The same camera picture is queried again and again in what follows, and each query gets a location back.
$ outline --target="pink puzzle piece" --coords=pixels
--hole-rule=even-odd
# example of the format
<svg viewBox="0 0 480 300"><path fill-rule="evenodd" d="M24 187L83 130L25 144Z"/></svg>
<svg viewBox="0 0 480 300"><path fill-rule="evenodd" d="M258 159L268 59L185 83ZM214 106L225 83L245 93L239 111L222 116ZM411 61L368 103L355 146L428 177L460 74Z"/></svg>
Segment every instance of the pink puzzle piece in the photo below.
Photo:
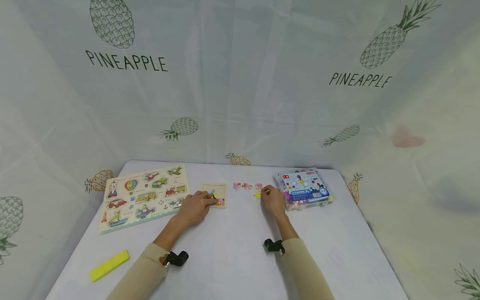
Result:
<svg viewBox="0 0 480 300"><path fill-rule="evenodd" d="M244 184L242 184L242 186L241 186L241 187L243 187L243 189L244 189L244 190L247 190L247 189L248 189L248 190L251 190L251 189L252 189L252 186L251 186L251 185L249 185L248 183L244 183Z"/></svg>

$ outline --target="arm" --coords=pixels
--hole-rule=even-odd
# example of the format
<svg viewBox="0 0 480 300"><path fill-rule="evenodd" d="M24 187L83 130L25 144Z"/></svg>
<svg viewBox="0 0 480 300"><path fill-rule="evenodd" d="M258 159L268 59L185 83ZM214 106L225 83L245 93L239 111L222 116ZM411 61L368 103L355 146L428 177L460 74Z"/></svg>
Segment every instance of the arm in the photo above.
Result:
<svg viewBox="0 0 480 300"><path fill-rule="evenodd" d="M146 300L167 276L163 262L180 235L191 225L201 222L216 203L207 192L196 192L183 200L179 212L167 223L153 243L149 244L112 290L107 300Z"/></svg>
<svg viewBox="0 0 480 300"><path fill-rule="evenodd" d="M281 260L295 281L300 299L334 300L324 275L285 213L285 199L282 192L268 185L262 189L262 202L278 225L285 249Z"/></svg>

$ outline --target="beige sleeve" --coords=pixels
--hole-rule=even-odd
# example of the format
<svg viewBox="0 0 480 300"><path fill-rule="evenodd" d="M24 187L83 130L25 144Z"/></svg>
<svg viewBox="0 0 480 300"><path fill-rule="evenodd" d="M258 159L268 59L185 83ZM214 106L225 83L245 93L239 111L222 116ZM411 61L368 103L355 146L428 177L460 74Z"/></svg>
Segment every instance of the beige sleeve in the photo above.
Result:
<svg viewBox="0 0 480 300"><path fill-rule="evenodd" d="M324 275L301 239L282 242L281 260L295 281L300 300L335 300Z"/></svg>
<svg viewBox="0 0 480 300"><path fill-rule="evenodd" d="M107 300L146 300L167 276L167 269L158 260L170 252L149 244L117 283Z"/></svg>

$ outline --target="pineapple print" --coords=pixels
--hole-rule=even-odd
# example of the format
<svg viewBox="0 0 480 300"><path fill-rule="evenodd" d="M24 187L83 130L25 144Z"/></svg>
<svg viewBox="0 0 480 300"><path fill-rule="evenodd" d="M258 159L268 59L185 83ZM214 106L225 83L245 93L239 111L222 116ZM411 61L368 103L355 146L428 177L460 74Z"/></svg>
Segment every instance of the pineapple print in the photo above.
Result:
<svg viewBox="0 0 480 300"><path fill-rule="evenodd" d="M91 0L90 16L96 34L110 45L128 48L133 44L132 13L123 0Z"/></svg>
<svg viewBox="0 0 480 300"><path fill-rule="evenodd" d="M24 217L24 205L18 197L0 198L0 265L3 264L3 256L10 253L7 248L13 248L16 245L10 243L7 239L11 237L20 228Z"/></svg>
<svg viewBox="0 0 480 300"><path fill-rule="evenodd" d="M198 124L190 118L180 118L176 120L170 130L165 130L159 135L162 139L168 141L179 140L179 135L190 135L198 130Z"/></svg>
<svg viewBox="0 0 480 300"><path fill-rule="evenodd" d="M228 153L227 155L225 155L225 158L230 159L230 163L232 165L251 166L250 161L243 156L236 156L233 153Z"/></svg>
<svg viewBox="0 0 480 300"><path fill-rule="evenodd" d="M85 192L90 193L92 190L103 192L107 184L107 180L113 178L113 172L110 170L103 170L95 174L92 179L85 180Z"/></svg>
<svg viewBox="0 0 480 300"><path fill-rule="evenodd" d="M460 270L454 269L456 275L460 278L455 280L455 283L463 287L461 290L462 293L472 296L469 300L480 299L480 277L477 272L475 269L469 272L462 264L459 265Z"/></svg>
<svg viewBox="0 0 480 300"><path fill-rule="evenodd" d="M418 23L430 19L426 15L441 6L433 5L435 1L425 0L423 2L423 0L415 0L410 9L405 5L400 24L387 28L366 47L360 56L362 66L367 69L373 69L389 59L403 44L405 38L407 38L407 33L413 28L420 27Z"/></svg>
<svg viewBox="0 0 480 300"><path fill-rule="evenodd" d="M352 136L355 136L359 134L360 132L360 126L359 125L353 125L348 128L345 128L344 130L340 131L339 134L337 134L335 137L328 138L324 140L322 143L322 148L328 147L334 142L343 142L351 138Z"/></svg>
<svg viewBox="0 0 480 300"><path fill-rule="evenodd" d="M360 200L359 181L362 178L363 178L363 176L361 174L355 173L355 176L353 177L353 179L347 185L348 190L352 194L353 200L355 200L356 204L358 204L359 200Z"/></svg>

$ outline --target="white backdrop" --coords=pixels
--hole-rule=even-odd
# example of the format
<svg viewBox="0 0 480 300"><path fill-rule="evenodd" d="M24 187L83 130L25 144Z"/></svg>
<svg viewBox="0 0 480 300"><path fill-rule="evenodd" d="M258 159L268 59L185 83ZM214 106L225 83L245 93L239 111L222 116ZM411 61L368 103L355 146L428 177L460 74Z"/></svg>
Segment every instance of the white backdrop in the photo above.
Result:
<svg viewBox="0 0 480 300"><path fill-rule="evenodd" d="M0 3L0 216L17 216L2 298L48 293L102 195L85 179L149 159L336 168L411 299L468 299L454 268L480 265L480 3L430 1L385 62L361 60L416 4Z"/></svg>

